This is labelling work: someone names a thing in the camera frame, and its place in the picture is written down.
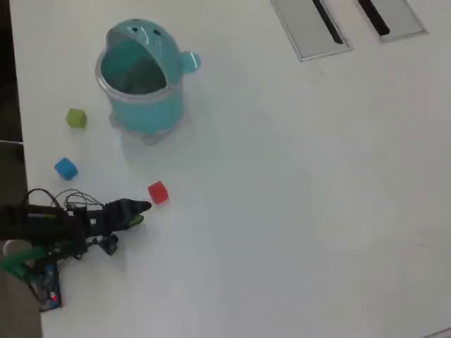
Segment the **black slot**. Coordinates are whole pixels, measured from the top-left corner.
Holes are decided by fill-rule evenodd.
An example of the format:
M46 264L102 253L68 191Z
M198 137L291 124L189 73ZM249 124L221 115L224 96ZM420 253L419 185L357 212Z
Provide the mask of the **black slot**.
M329 18L329 15L326 12L326 9L324 8L323 4L321 3L321 0L312 0L316 10L318 11L319 15L321 16L321 19L323 19L324 24L326 25L327 29L329 30L330 35L332 35L333 41L335 41L337 44L343 44L343 40L341 40L340 35L338 34L337 29L335 28L334 24L332 23L332 20Z
M390 34L390 28L388 28L371 0L359 0L359 4L380 36Z

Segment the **wire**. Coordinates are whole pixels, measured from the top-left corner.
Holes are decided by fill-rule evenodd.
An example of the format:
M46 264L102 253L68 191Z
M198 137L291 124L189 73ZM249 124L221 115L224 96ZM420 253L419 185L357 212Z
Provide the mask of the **wire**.
M55 196L52 195L48 190L46 190L46 189L41 189L41 188L35 188L35 189L29 190L29 191L27 192L27 194L25 194L25 196L23 197L22 204L28 204L28 197L30 197L30 195L31 195L33 192L44 192L47 196L50 197L51 202L52 202L51 205L55 204L56 206L58 206L59 208L61 208L61 204L58 203L58 201L56 200Z
M60 192L59 194L57 194L55 196L55 199L57 199L62 194L67 193L67 192L71 192L71 193L68 194L66 196L66 198L64 199L63 205L64 205L65 208L74 208L76 206L85 206L85 207L88 207L88 206L101 206L102 208L104 207L104 204L102 202L96 200L94 197L92 197L89 194L81 192L78 189L66 189L66 190L63 190L62 192ZM80 201L80 200L74 201L73 198L79 198L79 199L82 199L82 201Z

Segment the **tabletop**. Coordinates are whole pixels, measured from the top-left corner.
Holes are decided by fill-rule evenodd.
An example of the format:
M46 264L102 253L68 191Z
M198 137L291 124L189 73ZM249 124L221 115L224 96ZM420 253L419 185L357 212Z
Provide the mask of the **tabletop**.
M170 202L61 274L53 337L423 337L451 325L451 2L381 44L330 0L352 51L300 63L269 0L11 0L29 188ZM202 67L148 146L109 123L109 28L165 27ZM65 122L85 109L86 130ZM64 182L67 156L79 175ZM33 201L46 204L44 196Z

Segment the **floor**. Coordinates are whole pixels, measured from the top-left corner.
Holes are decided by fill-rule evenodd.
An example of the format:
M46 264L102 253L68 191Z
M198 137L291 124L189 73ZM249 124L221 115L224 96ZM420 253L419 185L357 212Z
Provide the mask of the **floor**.
M6 47L0 55L0 204L16 204L27 191L27 180L8 0L0 0L0 45ZM2 270L0 337L42 337L38 305L30 290Z

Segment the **blue cube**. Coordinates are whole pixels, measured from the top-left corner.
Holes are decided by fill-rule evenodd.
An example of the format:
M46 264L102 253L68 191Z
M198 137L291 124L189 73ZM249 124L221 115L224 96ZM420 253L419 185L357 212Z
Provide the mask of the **blue cube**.
M77 174L78 170L75 164L70 162L66 157L63 157L56 165L55 170L62 176L63 179L69 181L73 179Z

